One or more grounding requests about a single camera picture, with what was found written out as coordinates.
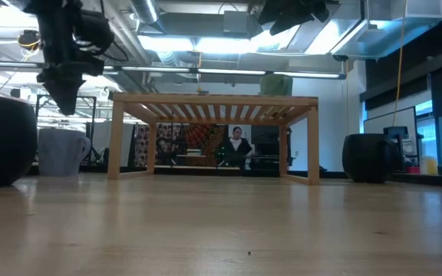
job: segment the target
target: overhead lamp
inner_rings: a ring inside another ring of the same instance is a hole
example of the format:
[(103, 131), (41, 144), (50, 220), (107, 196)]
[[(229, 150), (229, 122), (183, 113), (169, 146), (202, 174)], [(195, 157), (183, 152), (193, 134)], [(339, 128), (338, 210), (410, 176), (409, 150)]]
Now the overhead lamp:
[(248, 74), (248, 75), (260, 75), (266, 74), (265, 71), (255, 71), (255, 70), (230, 70), (230, 69), (206, 69), (199, 68), (197, 71), (201, 74)]
[(305, 54), (327, 54), (338, 43), (339, 38), (337, 23), (331, 20), (306, 49)]
[(310, 77), (310, 78), (334, 78), (341, 77), (340, 74), (324, 74), (324, 73), (309, 73), (309, 72), (274, 72), (274, 74), (283, 74), (290, 77)]
[(366, 26), (367, 22), (365, 20), (363, 20), (361, 23), (359, 23), (358, 26), (356, 26), (356, 28), (354, 30), (352, 30), (347, 36), (345, 36), (344, 39), (342, 39), (337, 45), (335, 45), (335, 47), (333, 47), (330, 50), (331, 54), (336, 54), (340, 49), (342, 49), (342, 47), (344, 47), (344, 45), (346, 45), (355, 35), (358, 34), (358, 32), (360, 30), (362, 30), (362, 28), (364, 28)]
[(158, 72), (158, 73), (189, 73), (189, 68), (181, 67), (138, 67), (138, 66), (123, 66), (123, 71), (143, 71), (143, 72)]
[(0, 6), (0, 27), (38, 29), (37, 18), (17, 8)]
[(252, 49), (255, 49), (255, 51), (275, 51), (287, 48), (289, 42), (291, 42), (298, 31), (299, 26), (296, 25), (276, 35), (270, 35), (270, 30), (265, 30), (250, 39)]
[(138, 35), (144, 49), (152, 51), (192, 51), (193, 44), (189, 38), (148, 37)]
[(196, 46), (196, 51), (207, 54), (245, 54), (256, 50), (248, 39), (201, 38)]

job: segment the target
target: glass window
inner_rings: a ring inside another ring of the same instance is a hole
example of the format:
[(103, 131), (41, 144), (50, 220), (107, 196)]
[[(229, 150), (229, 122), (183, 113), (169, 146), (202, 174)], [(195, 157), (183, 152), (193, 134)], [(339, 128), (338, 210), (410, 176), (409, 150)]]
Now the glass window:
[(424, 138), (421, 140), (421, 155), (432, 156), (437, 159), (436, 123), (434, 118), (419, 120), (417, 131)]
[(427, 102), (418, 104), (415, 106), (415, 115), (419, 116), (422, 114), (427, 114), (433, 112), (433, 101), (428, 100)]

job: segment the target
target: fluorescent light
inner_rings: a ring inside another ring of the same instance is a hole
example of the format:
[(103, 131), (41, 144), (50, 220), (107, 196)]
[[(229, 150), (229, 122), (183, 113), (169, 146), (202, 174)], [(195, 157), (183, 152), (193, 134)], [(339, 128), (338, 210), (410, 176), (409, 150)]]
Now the fluorescent light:
[(0, 27), (38, 29), (38, 22), (35, 16), (16, 8), (0, 6)]
[(336, 52), (338, 52), (342, 47), (344, 47), (344, 45), (346, 45), (355, 35), (358, 34), (358, 32), (360, 30), (362, 30), (362, 28), (365, 27), (365, 25), (367, 24), (367, 21), (363, 20), (361, 23), (359, 23), (359, 25), (351, 31), (351, 33), (349, 33), (347, 36), (345, 36), (344, 39), (342, 39), (337, 45), (335, 45), (335, 47), (333, 49), (330, 50), (330, 53), (335, 54)]
[(189, 73), (189, 68), (175, 68), (175, 67), (136, 67), (123, 66), (124, 71), (143, 71), (143, 72), (160, 72), (160, 73)]
[(245, 54), (257, 49), (248, 39), (201, 38), (196, 51), (207, 54)]
[(331, 20), (306, 49), (305, 54), (327, 54), (340, 38), (337, 24)]
[[(64, 117), (64, 116), (39, 116), (38, 120), (43, 121), (52, 121), (52, 120), (66, 120), (73, 123), (91, 123), (91, 118), (82, 118), (82, 117)], [(95, 123), (103, 123), (107, 121), (105, 118), (95, 118)], [(142, 123), (144, 122), (139, 119), (124, 119), (125, 123)]]
[(290, 77), (311, 77), (311, 78), (340, 78), (340, 74), (323, 74), (307, 72), (274, 72), (274, 74), (284, 74)]
[(189, 38), (157, 38), (138, 35), (144, 49), (152, 51), (192, 51), (193, 44)]
[(296, 25), (276, 35), (270, 35), (270, 30), (263, 31), (250, 39), (251, 50), (274, 51), (287, 48), (298, 29), (299, 25)]
[(7, 62), (7, 61), (0, 61), (0, 67), (38, 68), (38, 64), (31, 63), (31, 62)]
[(265, 75), (265, 71), (254, 71), (254, 70), (230, 70), (230, 69), (197, 69), (199, 73), (207, 74), (248, 74), (248, 75)]

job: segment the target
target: wooden tabletop surface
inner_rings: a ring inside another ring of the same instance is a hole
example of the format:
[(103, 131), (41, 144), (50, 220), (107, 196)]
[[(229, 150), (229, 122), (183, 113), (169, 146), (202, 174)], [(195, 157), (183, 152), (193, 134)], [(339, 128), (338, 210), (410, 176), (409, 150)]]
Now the wooden tabletop surface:
[(442, 275), (442, 188), (21, 179), (0, 189), (0, 275)]

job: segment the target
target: person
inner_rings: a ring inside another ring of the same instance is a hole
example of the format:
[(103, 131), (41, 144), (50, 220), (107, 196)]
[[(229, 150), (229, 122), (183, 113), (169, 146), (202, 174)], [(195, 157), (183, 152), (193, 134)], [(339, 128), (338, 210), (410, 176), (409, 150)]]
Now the person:
[(245, 169), (246, 156), (252, 151), (247, 139), (242, 138), (242, 128), (235, 126), (233, 136), (225, 143), (225, 162), (227, 165), (239, 166), (241, 170)]

